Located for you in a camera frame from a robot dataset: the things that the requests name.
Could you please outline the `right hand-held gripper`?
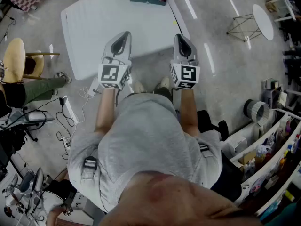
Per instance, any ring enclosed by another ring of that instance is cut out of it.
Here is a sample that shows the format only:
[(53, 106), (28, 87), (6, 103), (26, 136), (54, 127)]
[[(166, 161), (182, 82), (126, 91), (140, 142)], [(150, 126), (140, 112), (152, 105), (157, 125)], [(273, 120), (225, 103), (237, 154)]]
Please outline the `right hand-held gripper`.
[(197, 49), (185, 36), (176, 34), (174, 38), (174, 58), (170, 62), (171, 76), (176, 89), (193, 89), (199, 82)]

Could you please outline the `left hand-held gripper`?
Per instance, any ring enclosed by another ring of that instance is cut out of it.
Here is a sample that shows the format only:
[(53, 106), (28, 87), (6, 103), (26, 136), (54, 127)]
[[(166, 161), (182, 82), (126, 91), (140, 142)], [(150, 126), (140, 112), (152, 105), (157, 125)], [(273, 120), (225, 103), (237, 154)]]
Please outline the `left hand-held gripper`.
[(130, 75), (130, 60), (122, 61), (112, 57), (129, 58), (132, 46), (130, 32), (121, 32), (105, 46), (102, 62), (98, 66), (98, 83), (105, 89), (122, 89)]

